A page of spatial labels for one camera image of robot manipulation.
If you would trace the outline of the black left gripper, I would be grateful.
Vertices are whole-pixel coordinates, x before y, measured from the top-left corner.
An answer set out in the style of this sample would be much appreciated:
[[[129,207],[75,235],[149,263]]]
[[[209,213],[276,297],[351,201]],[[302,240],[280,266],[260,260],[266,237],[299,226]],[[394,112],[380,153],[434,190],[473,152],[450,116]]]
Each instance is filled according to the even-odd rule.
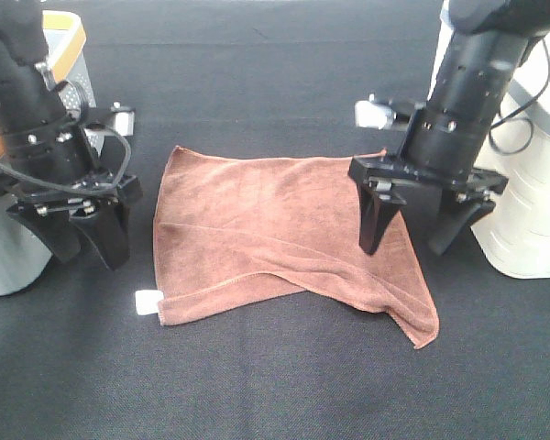
[[[7,215],[28,229],[60,262],[81,250],[74,225],[93,245],[102,262],[117,270],[129,259],[130,206],[142,197],[138,178],[126,173],[132,150],[127,137],[111,127],[111,110],[91,108],[75,119],[68,112],[53,121],[27,114],[25,125],[13,113],[0,115],[0,196],[13,194],[19,202]],[[118,170],[105,167],[85,132],[115,137],[124,147]],[[71,215],[41,215],[34,205],[54,210],[67,199],[89,199],[94,205]]]

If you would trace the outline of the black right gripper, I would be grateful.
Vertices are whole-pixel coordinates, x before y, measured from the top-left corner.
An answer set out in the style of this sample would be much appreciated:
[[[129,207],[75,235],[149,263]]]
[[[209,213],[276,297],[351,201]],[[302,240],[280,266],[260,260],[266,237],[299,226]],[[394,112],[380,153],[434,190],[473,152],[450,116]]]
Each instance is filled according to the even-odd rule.
[[[443,255],[459,233],[495,208],[490,198],[501,194],[508,179],[475,166],[479,151],[501,114],[501,101],[457,108],[452,104],[379,101],[395,112],[390,129],[405,138],[394,153],[355,156],[348,176],[357,186],[360,226],[358,243],[373,255],[393,217],[406,201],[393,189],[399,184],[428,185],[442,190],[436,223],[428,245]]]

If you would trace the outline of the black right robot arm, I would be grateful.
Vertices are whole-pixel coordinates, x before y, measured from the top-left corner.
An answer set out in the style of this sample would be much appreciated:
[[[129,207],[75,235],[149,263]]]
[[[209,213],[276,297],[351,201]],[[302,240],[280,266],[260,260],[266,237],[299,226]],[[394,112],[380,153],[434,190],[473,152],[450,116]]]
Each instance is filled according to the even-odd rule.
[[[357,127],[405,130],[393,154],[354,157],[359,245],[374,254],[406,205],[398,185],[432,186],[441,201],[430,247],[443,254],[459,232],[490,214],[507,178],[475,167],[516,69],[550,32],[550,1],[451,1],[452,35],[425,103],[370,97],[355,104]]]

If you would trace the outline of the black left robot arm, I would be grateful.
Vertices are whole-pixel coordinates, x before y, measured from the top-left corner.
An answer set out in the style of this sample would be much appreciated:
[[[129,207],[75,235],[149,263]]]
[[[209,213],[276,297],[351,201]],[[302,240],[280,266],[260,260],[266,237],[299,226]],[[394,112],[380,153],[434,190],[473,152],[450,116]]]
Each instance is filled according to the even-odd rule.
[[[130,255],[127,219],[142,196],[127,174],[130,107],[92,107],[81,85],[58,80],[37,1],[0,1],[0,196],[16,201],[7,214],[58,260],[93,245],[110,270]]]

